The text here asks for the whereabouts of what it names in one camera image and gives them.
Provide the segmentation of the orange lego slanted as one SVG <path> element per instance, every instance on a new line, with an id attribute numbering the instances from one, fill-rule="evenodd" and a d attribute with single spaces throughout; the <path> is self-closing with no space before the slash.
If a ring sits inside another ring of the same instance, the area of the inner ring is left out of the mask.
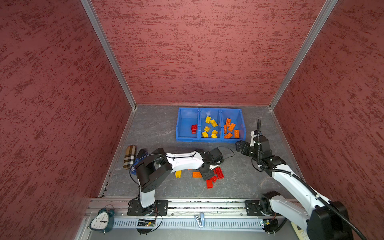
<path id="1" fill-rule="evenodd" d="M 227 134 L 224 136 L 224 138 L 225 138 L 225 139 L 230 139 L 232 136 L 233 136 L 232 133 L 227 133 Z"/>

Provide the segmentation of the orange lego stack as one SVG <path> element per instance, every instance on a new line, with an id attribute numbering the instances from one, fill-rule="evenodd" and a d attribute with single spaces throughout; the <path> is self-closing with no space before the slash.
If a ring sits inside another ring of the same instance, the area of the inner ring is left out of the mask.
<path id="1" fill-rule="evenodd" d="M 202 175 L 200 172 L 193 172 L 193 178 L 202 178 Z"/>

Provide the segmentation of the red lego bottom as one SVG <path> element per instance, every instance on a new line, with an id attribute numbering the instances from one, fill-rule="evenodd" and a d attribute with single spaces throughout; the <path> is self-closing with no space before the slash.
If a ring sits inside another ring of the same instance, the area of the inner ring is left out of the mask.
<path id="1" fill-rule="evenodd" d="M 206 184 L 207 184 L 207 189 L 212 189 L 213 188 L 213 181 L 212 180 L 207 180 Z"/>

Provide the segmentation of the yellow long lego bottom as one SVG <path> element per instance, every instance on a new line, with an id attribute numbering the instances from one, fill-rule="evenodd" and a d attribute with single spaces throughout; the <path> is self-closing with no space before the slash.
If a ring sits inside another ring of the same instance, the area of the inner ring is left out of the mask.
<path id="1" fill-rule="evenodd" d="M 218 124 L 216 123 L 216 121 L 215 121 L 214 119 L 211 119 L 211 120 L 210 120 L 210 123 L 211 123 L 211 125 L 212 125 L 213 128 L 215 128 L 215 127 L 218 126 Z"/>

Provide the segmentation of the red lego single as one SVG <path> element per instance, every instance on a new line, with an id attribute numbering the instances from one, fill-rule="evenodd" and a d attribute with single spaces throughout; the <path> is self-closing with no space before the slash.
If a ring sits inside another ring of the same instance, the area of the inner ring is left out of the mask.
<path id="1" fill-rule="evenodd" d="M 196 134 L 198 131 L 198 125 L 191 125 L 191 134 Z"/>

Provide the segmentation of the blue three-compartment bin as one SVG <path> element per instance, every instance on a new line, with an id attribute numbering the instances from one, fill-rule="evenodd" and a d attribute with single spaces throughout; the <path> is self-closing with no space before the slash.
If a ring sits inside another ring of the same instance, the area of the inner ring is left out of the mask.
<path id="1" fill-rule="evenodd" d="M 211 123 L 205 123 L 209 116 L 218 124 L 213 128 Z M 236 124 L 230 139 L 225 139 L 226 119 L 231 119 Z M 191 125 L 198 125 L 196 134 L 191 134 Z M 202 136 L 205 126 L 210 127 L 208 138 Z M 217 130 L 217 138 L 212 138 L 212 131 Z M 201 142 L 201 143 L 235 143 L 239 140 L 246 140 L 246 125 L 241 109 L 219 109 L 219 108 L 179 108 L 178 120 L 176 125 L 176 140 L 178 142 Z"/>

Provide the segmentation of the yellow lego small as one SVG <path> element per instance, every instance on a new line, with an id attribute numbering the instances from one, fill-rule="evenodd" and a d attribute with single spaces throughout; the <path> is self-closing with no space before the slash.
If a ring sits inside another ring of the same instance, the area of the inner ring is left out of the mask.
<path id="1" fill-rule="evenodd" d="M 176 178 L 181 178 L 182 171 L 176 171 L 175 172 L 175 177 Z"/>

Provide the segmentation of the red lego cluster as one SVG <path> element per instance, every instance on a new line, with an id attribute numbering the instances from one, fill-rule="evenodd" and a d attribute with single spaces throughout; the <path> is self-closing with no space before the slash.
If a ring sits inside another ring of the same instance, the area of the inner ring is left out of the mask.
<path id="1" fill-rule="evenodd" d="M 215 183 L 217 180 L 221 180 L 224 178 L 224 174 L 220 167 L 214 168 L 213 172 L 214 172 L 214 176 L 211 178 L 211 181 L 213 183 Z"/>

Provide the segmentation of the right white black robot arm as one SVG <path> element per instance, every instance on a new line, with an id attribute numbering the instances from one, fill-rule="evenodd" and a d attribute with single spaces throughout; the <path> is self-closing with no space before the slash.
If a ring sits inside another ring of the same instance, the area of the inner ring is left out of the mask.
<path id="1" fill-rule="evenodd" d="M 268 216 L 280 214 L 304 230 L 311 240 L 352 240 L 353 234 L 366 236 L 349 219 L 347 208 L 339 201 L 331 201 L 302 178 L 279 156 L 273 155 L 268 139 L 256 130 L 251 142 L 236 142 L 237 152 L 256 161 L 260 171 L 283 185 L 300 203 L 291 203 L 276 191 L 263 195 L 261 211 Z"/>

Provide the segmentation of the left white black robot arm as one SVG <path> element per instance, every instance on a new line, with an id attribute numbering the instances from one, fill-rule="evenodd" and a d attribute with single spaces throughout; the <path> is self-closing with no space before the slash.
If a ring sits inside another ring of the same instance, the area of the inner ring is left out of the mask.
<path id="1" fill-rule="evenodd" d="M 190 153 L 172 154 L 163 148 L 156 149 L 137 161 L 129 161 L 130 172 L 136 171 L 139 186 L 139 200 L 142 208 L 148 208 L 155 203 L 155 191 L 171 173 L 183 170 L 198 170 L 203 180 L 210 180 L 214 169 L 219 167 L 225 158 L 222 152 L 215 148 L 209 152 L 197 149 Z"/>

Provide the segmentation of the plaid cloth pouch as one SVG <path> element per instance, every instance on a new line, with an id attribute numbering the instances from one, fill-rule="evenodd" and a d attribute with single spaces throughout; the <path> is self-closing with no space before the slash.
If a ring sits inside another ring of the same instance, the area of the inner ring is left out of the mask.
<path id="1" fill-rule="evenodd" d="M 124 162 L 123 162 L 123 168 L 125 170 L 130 170 L 133 164 L 136 161 L 136 154 L 137 154 L 137 146 L 136 145 L 130 145 L 126 148 L 126 152 L 124 155 Z"/>

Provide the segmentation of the beige calculator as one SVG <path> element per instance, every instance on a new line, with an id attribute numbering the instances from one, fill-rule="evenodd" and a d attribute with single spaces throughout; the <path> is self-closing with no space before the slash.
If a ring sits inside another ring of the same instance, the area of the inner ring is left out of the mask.
<path id="1" fill-rule="evenodd" d="M 297 226 L 293 222 L 291 222 L 291 225 L 299 240 L 310 240 L 308 234 L 303 229 L 301 229 L 299 226 Z"/>

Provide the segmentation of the green alarm clock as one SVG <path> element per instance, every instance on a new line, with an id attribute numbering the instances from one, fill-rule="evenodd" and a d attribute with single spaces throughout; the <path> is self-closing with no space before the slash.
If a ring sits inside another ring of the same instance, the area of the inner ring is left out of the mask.
<path id="1" fill-rule="evenodd" d="M 101 232 L 103 234 L 110 232 L 115 224 L 115 210 L 101 209 L 98 214 L 91 220 L 89 228 L 91 231 Z"/>

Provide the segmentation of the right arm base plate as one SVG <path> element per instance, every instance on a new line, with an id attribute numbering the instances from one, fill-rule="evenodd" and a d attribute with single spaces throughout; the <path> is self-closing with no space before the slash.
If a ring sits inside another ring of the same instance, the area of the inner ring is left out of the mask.
<path id="1" fill-rule="evenodd" d="M 278 219 L 284 219 L 280 214 L 272 213 L 271 215 L 264 215 L 262 208 L 259 204 L 259 200 L 245 200 L 245 210 L 248 217 L 258 217 L 265 219 L 272 219 L 273 217 Z"/>

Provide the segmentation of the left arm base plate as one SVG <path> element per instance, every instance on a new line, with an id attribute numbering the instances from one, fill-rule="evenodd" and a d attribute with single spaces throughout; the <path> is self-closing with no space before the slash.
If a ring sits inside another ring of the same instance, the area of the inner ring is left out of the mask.
<path id="1" fill-rule="evenodd" d="M 128 216 L 166 216 L 168 211 L 168 200 L 156 200 L 154 204 L 143 208 L 140 200 L 133 199 L 128 203 Z"/>

